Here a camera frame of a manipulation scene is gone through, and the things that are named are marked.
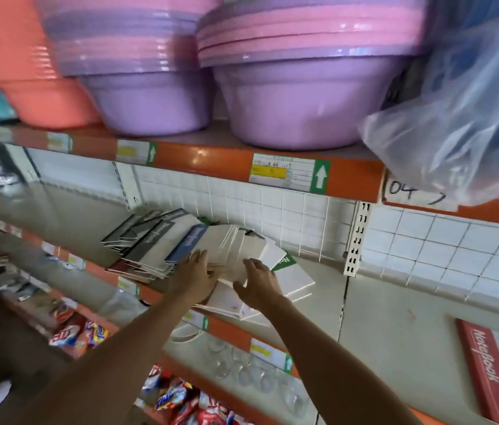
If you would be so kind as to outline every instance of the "white arrow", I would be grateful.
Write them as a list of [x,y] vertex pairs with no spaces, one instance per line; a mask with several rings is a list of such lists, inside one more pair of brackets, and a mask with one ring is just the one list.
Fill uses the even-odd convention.
[[326,172],[324,165],[320,168],[320,170],[318,170],[316,177],[316,189],[322,189],[324,186],[324,179],[328,177],[328,173]]

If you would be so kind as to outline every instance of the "left hand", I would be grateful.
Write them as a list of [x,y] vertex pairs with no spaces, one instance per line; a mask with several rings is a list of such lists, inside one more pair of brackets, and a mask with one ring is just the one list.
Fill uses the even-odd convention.
[[166,295],[179,297],[191,307],[208,298],[219,278],[219,271],[208,276],[208,251],[195,250],[175,267]]

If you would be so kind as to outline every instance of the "right hand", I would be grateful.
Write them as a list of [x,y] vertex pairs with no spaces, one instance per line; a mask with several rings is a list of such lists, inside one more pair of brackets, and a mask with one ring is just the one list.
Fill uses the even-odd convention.
[[233,283],[240,300],[262,313],[266,308],[275,307],[279,299],[283,298],[277,276],[259,259],[245,259],[244,264],[248,272],[247,286],[244,287],[240,282]]

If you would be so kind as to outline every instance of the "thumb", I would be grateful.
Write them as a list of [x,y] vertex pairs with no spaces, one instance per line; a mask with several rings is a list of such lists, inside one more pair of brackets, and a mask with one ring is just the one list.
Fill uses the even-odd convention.
[[243,297],[246,296],[246,289],[244,288],[244,285],[240,282],[233,283],[233,290],[236,291],[241,300],[243,300]]

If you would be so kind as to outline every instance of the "orange plastic bucket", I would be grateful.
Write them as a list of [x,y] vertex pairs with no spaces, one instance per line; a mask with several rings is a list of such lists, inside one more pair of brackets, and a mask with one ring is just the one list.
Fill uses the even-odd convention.
[[100,121],[76,79],[58,73],[33,0],[0,0],[0,89],[19,118],[40,128]]

